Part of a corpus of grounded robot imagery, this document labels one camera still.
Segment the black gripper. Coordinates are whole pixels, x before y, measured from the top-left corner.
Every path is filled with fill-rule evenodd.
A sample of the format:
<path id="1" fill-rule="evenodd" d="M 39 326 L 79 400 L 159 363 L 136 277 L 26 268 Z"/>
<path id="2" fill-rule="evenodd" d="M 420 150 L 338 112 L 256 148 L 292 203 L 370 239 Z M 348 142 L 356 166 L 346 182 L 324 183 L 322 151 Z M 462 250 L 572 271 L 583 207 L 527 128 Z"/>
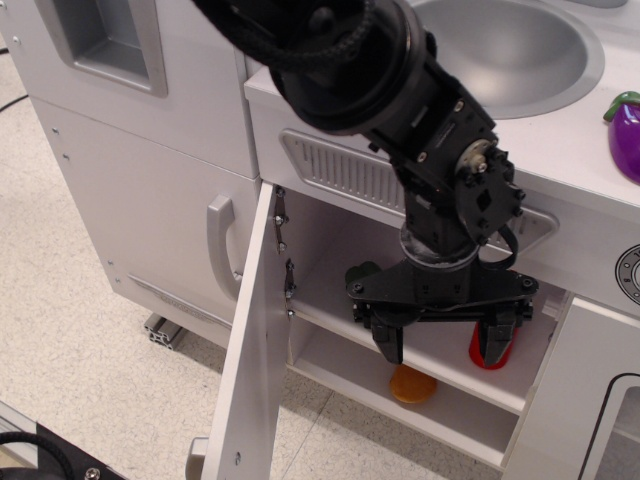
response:
<path id="1" fill-rule="evenodd" d="M 477 322 L 480 365 L 502 368 L 516 327 L 532 317 L 539 282 L 513 270 L 491 270 L 474 261 L 448 273 L 403 260 L 383 270 L 367 261 L 345 273 L 357 321 L 370 326 L 374 343 L 392 364 L 403 362 L 403 327 L 417 322 Z"/>

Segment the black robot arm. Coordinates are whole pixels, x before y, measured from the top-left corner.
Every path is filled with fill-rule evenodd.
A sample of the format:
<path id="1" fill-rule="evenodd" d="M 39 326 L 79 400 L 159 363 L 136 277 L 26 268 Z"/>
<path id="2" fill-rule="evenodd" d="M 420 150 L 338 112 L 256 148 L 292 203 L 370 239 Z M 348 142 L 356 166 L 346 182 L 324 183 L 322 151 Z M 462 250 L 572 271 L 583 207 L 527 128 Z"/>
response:
<path id="1" fill-rule="evenodd" d="M 354 318 L 391 363 L 416 322 L 472 321 L 472 359 L 493 368 L 532 315 L 535 279 L 515 257 L 487 262 L 492 235 L 519 249 L 509 228 L 524 192 L 498 146 L 491 117 L 437 62 L 434 36 L 404 1 L 201 1 L 234 46 L 267 66 L 308 125 L 364 136 L 388 154 L 404 191 L 403 260 L 351 268 Z"/>

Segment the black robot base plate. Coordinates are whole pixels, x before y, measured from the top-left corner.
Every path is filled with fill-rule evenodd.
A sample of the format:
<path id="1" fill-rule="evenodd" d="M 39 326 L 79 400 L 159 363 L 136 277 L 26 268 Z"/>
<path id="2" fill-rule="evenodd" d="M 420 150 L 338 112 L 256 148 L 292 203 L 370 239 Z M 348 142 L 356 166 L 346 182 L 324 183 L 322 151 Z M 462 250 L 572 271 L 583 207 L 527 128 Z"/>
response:
<path id="1" fill-rule="evenodd" d="M 1 421 L 1 446 L 27 466 L 2 466 L 2 479 L 125 479 L 111 466 L 35 423 L 27 430 Z"/>

